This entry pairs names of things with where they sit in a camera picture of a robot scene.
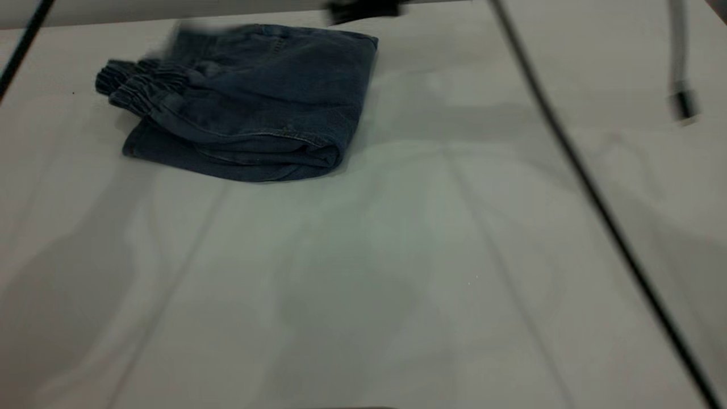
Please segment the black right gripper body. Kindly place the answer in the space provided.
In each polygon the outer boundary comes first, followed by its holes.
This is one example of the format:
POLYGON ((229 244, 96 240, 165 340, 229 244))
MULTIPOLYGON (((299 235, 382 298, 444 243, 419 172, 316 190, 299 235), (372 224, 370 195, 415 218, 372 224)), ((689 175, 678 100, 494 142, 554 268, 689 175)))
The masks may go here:
POLYGON ((399 16, 405 1, 328 1, 325 11, 332 25, 381 18, 382 16, 399 16))

